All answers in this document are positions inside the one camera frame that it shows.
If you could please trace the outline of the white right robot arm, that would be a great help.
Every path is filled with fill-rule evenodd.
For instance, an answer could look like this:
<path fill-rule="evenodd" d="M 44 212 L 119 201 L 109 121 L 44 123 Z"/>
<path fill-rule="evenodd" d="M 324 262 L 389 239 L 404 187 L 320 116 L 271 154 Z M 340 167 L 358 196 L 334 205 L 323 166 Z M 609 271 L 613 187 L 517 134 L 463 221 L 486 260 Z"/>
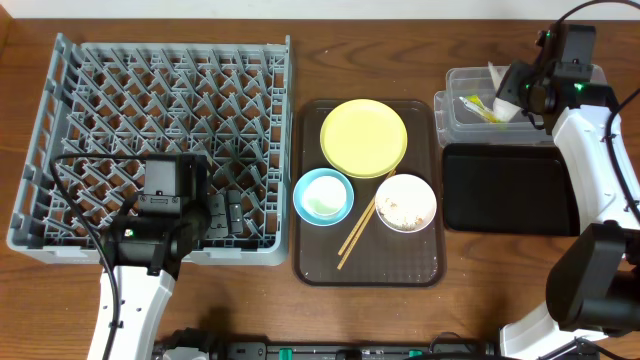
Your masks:
<path fill-rule="evenodd" d="M 532 64 L 491 73 L 493 113 L 509 121 L 539 115 L 566 164 L 580 236 L 554 265 L 543 304 L 500 331 L 500 352 L 516 359 L 554 359 L 580 344 L 639 328 L 639 181 L 624 146 L 623 104 L 591 80 L 596 30 L 553 23 L 540 34 Z"/>

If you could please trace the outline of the wooden chopstick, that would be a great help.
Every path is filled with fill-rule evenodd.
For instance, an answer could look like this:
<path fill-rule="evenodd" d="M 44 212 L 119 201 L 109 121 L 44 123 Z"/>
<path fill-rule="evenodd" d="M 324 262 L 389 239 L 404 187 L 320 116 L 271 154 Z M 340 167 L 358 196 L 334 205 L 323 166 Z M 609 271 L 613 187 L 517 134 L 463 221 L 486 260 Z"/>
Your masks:
<path fill-rule="evenodd" d="M 369 204 L 367 205 L 367 207 L 365 208 L 364 212 L 361 214 L 360 218 L 358 219 L 358 221 L 356 222 L 356 224 L 354 225 L 353 229 L 351 230 L 351 232 L 349 233 L 349 235 L 347 236 L 347 238 L 345 239 L 344 243 L 342 244 L 341 248 L 338 251 L 338 254 L 340 256 L 343 256 L 347 250 L 347 248 L 350 246 L 351 242 L 355 239 L 356 237 L 356 233 L 359 231 L 359 229 L 361 227 L 364 226 L 365 224 L 365 219 L 367 217 L 367 215 L 373 210 L 374 208 L 374 203 L 375 203 L 375 197 L 372 197 Z"/>
<path fill-rule="evenodd" d="M 350 244 L 350 246 L 347 248 L 347 250 L 346 250 L 345 254 L 344 254 L 343 256 L 340 256 L 340 255 L 338 254 L 338 255 L 340 256 L 340 261 L 339 261 L 339 263 L 338 263 L 338 265 L 337 265 L 337 269 L 338 269 L 338 270 L 341 270 L 341 269 L 344 267 L 345 263 L 347 262 L 348 258 L 349 258 L 349 257 L 350 257 L 350 255 L 351 255 L 351 252 L 352 252 L 352 251 L 353 251 L 353 249 L 355 248 L 355 246 L 356 246 L 356 244 L 357 244 L 357 242 L 358 242 L 359 238 L 360 238 L 360 237 L 361 237 L 361 235 L 363 234 L 365 227 L 366 227 L 366 226 L 367 226 L 367 224 L 369 223 L 369 221 L 370 221 L 370 219 L 371 219 L 371 217 L 372 217 L 372 215 L 373 215 L 373 212 L 374 212 L 374 211 L 375 211 L 375 203 L 374 203 L 374 208 L 373 208 L 373 210 L 372 210 L 372 211 L 367 215 L 367 217 L 366 217 L 366 219 L 365 219 L 365 224 L 364 224 L 364 226 L 363 226 L 363 227 L 361 227 L 361 228 L 359 229 L 359 231 L 356 233 L 356 237 L 355 237 L 355 239 L 351 242 L 351 244 Z"/>

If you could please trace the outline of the white rice bowl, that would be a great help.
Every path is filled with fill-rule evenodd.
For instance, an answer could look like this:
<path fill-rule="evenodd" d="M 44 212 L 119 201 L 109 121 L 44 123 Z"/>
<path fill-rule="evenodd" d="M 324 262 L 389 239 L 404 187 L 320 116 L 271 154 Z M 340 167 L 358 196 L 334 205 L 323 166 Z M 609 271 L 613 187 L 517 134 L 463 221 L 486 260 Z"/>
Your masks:
<path fill-rule="evenodd" d="M 422 178 L 398 174 L 379 186 L 374 206 L 380 220 L 391 230 L 415 233 L 434 221 L 437 198 L 432 187 Z"/>

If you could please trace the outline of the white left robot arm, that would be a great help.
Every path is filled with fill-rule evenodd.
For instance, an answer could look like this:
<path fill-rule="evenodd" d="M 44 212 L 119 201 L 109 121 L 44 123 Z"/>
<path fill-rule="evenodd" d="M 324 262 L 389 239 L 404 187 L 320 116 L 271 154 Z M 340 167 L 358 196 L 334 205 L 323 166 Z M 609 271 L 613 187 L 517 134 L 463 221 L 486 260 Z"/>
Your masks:
<path fill-rule="evenodd" d="M 106 256 L 90 359 L 149 359 L 182 261 L 212 229 L 223 200 L 209 193 L 201 154 L 150 155 L 145 184 L 99 241 Z"/>

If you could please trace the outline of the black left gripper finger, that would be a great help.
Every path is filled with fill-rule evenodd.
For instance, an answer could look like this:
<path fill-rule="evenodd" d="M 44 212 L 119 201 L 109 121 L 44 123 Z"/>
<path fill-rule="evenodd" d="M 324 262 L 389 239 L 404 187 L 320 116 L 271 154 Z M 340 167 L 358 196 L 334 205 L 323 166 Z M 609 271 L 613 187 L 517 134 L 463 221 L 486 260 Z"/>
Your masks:
<path fill-rule="evenodd" d="M 228 219 L 225 196 L 216 194 L 209 197 L 211 224 L 206 232 L 207 238 L 224 238 L 228 235 Z"/>
<path fill-rule="evenodd" d="M 241 193 L 237 190 L 226 192 L 227 217 L 230 234 L 243 232 L 243 211 L 241 205 Z"/>

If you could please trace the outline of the white cup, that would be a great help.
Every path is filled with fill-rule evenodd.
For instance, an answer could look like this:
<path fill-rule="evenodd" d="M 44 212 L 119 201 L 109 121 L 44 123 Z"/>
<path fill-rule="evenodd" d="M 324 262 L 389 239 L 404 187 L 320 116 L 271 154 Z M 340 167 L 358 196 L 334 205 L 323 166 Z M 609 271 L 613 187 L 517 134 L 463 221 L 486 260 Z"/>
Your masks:
<path fill-rule="evenodd" d="M 303 193 L 303 208 L 318 217 L 336 215 L 346 204 L 347 192 L 336 177 L 321 176 L 313 180 Z"/>

